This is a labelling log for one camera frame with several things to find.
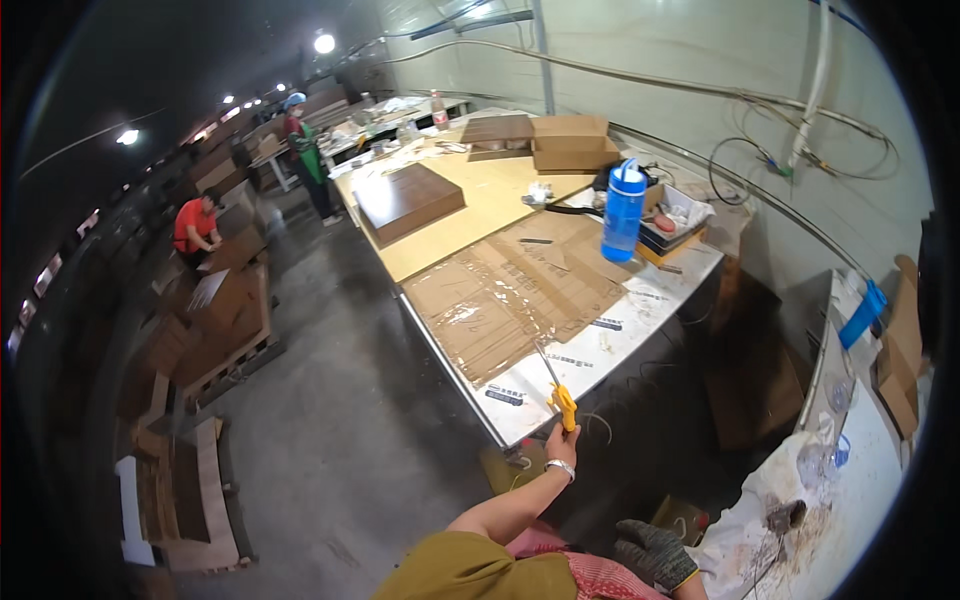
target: yellow hot glue gun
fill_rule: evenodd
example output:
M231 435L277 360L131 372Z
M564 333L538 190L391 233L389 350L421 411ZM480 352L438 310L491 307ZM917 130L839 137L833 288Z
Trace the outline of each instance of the yellow hot glue gun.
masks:
M543 353L543 348L540 347L540 342L534 340L534 346L537 347L537 352L540 353L540 358L543 359L543 364L546 365L546 369L550 371L550 376L553 377L553 394L546 400L548 406L556 406L560 409L560 414L564 418L564 430L573 431L577 426L576 413L577 413L577 404L573 401L573 397L570 395L569 390L566 386L560 382L560 379L557 378L557 374L553 372L553 367L550 366L550 361L547 360L546 354Z

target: gloved hand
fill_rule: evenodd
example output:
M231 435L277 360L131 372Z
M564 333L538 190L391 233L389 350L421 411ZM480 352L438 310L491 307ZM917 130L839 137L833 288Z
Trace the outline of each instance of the gloved hand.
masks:
M616 533L614 558L650 586L657 582L673 591L700 570L673 532L627 519L616 524Z

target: worker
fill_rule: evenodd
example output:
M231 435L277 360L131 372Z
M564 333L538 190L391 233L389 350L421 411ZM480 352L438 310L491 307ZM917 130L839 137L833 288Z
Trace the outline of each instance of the worker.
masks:
M671 532L640 521L617 523L621 564L570 551L537 521L575 478L579 435L580 425L567 434L557 423L546 442L545 473L474 506L446 531L421 541L372 600L662 600L654 582L679 600L706 600L696 563ZM640 573L650 581L641 581Z
M183 204L174 223L174 248L183 262L195 271L211 252L224 243L217 231L214 212L220 204L220 194L212 187L199 198Z
M326 169L320 161L320 151L317 150L317 136L310 127L300 120L303 116L303 103L306 96L294 92L283 101L283 110L287 118L283 121L283 131L287 134L287 144L290 146L290 161L293 163L297 177L303 182L310 202L324 220L324 227L340 223L341 215L333 214L330 205L330 195L326 189Z

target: olive green shirt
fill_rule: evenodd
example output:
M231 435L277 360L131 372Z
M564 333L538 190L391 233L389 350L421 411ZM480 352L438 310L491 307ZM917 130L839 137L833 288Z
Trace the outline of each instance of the olive green shirt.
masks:
M559 552L518 561L500 544L466 531L420 542L372 600L574 600L577 584Z

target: dark ceiling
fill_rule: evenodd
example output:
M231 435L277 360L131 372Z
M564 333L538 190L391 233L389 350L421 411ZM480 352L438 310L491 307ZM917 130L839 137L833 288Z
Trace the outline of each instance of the dark ceiling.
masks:
M24 134L30 143L20 146L21 172L91 133L163 111L136 124L142 137L133 146L117 144L120 131L110 132L51 159L19 182L15 204L4 202L4 219L15 220L16 238L5 239L5 281L35 276L94 208L207 121L226 94L243 101L279 81L296 81L301 63L312 60L314 32L324 28L336 34L334 21L343 4L90 3L33 103L34 127ZM4 41L9 39L5 32Z

